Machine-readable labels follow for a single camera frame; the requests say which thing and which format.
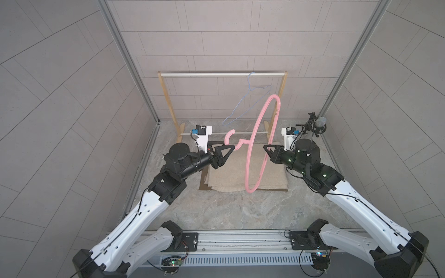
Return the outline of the cream beige scarf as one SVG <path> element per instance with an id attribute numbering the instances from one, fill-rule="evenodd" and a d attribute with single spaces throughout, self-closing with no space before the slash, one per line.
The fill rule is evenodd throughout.
<path id="1" fill-rule="evenodd" d="M 245 170 L 248 146 L 243 145 L 234 151 L 223 167 L 209 168 L 205 182 L 211 190 L 219 192 L 238 192 L 245 190 Z M 254 144 L 249 167 L 249 188 L 253 189 L 258 181 L 263 160 L 267 153 L 262 144 Z M 285 166 L 274 164 L 269 159 L 265 166 L 258 190 L 287 191 L 289 182 L 286 177 Z"/>

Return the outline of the brown plaid scarf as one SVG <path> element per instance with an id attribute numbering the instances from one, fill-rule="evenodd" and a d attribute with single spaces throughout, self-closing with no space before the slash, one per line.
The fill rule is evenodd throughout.
<path id="1" fill-rule="evenodd" d="M 287 192 L 289 182 L 284 168 L 266 168 L 257 191 Z M 218 170 L 208 167 L 200 178 L 199 190 L 217 192 L 245 191 L 245 166 L 229 165 Z"/>

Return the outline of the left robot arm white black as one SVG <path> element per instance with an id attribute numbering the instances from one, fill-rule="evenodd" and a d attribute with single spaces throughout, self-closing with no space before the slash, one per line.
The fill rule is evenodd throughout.
<path id="1" fill-rule="evenodd" d="M 223 166 L 235 145 L 211 141 L 204 150 L 190 151 L 186 143 L 172 145 L 164 156 L 165 165 L 144 191 L 141 200 L 126 218 L 91 250 L 82 249 L 73 257 L 79 278 L 127 278 L 159 252 L 180 245 L 182 229 L 167 221 L 150 237 L 138 238 L 186 188 L 187 177 L 208 165 Z"/>

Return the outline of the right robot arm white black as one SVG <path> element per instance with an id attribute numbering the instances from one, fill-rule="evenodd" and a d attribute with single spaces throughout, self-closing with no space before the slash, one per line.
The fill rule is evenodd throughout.
<path id="1" fill-rule="evenodd" d="M 297 140 L 293 150 L 264 145 L 275 164 L 300 173 L 307 186 L 347 212 L 368 234 L 359 236 L 318 219 L 309 228 L 317 242 L 335 247 L 374 266 L 384 278 L 411 278 L 426 259 L 428 238 L 410 232 L 375 208 L 334 168 L 321 162 L 320 149 L 309 139 Z"/>

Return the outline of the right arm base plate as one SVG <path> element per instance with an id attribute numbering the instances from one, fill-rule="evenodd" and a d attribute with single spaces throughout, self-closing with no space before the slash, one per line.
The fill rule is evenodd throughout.
<path id="1" fill-rule="evenodd" d="M 290 231 L 289 237 L 293 250 L 319 249 L 321 244 L 314 232 Z"/>

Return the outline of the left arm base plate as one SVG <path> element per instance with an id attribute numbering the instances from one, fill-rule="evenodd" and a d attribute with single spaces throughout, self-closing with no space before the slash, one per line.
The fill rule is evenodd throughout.
<path id="1" fill-rule="evenodd" d="M 169 250 L 174 252 L 195 252 L 197 250 L 198 237 L 198 233 L 189 232 L 174 236 Z"/>

